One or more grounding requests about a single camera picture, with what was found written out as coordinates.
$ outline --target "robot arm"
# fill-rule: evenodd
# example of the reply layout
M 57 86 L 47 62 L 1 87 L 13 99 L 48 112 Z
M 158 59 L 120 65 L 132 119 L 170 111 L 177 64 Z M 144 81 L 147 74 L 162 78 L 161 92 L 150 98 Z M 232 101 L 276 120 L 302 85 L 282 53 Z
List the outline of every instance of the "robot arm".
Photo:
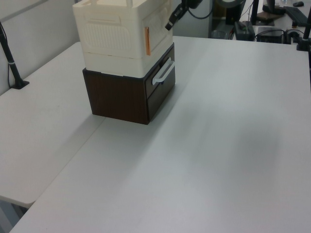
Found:
M 177 8 L 173 11 L 170 16 L 169 22 L 165 26 L 165 28 L 169 31 L 174 24 L 184 16 L 184 14 L 191 9 L 195 9 L 202 2 L 202 0 L 181 0 L 181 4 L 177 6 Z

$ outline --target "drawer handle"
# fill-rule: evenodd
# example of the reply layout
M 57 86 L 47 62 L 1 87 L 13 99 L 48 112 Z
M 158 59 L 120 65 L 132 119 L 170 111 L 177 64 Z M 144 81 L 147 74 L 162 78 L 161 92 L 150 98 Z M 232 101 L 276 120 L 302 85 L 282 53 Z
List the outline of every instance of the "drawer handle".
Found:
M 152 79 L 152 85 L 163 82 L 174 67 L 175 61 L 172 61 L 171 58 L 169 58 L 159 70 L 159 72 L 155 75 L 155 77 Z

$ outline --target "dark wood drawer unit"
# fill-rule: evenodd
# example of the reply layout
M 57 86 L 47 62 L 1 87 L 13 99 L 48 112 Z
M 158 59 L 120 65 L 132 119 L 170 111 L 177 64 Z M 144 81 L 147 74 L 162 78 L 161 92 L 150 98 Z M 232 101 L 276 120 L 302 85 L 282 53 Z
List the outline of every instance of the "dark wood drawer unit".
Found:
M 83 70 L 86 89 L 94 115 L 149 124 L 152 117 L 175 85 L 172 64 L 174 44 L 144 78 L 120 77 Z M 155 77 L 162 77 L 153 85 Z

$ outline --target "black keyboard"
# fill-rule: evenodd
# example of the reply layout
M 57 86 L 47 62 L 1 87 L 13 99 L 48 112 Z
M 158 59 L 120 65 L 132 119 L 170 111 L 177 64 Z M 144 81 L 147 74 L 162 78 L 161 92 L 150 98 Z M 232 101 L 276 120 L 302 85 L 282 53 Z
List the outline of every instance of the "black keyboard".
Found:
M 296 21 L 299 27 L 305 27 L 307 25 L 307 17 L 296 7 L 284 6 L 286 13 L 293 21 Z

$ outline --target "white plastic storage box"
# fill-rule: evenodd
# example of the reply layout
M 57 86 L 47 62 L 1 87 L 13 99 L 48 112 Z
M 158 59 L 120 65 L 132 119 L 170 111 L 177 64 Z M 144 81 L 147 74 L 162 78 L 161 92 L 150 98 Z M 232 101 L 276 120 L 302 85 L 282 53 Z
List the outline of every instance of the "white plastic storage box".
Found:
M 73 6 L 86 69 L 143 78 L 173 44 L 172 0 L 83 0 Z

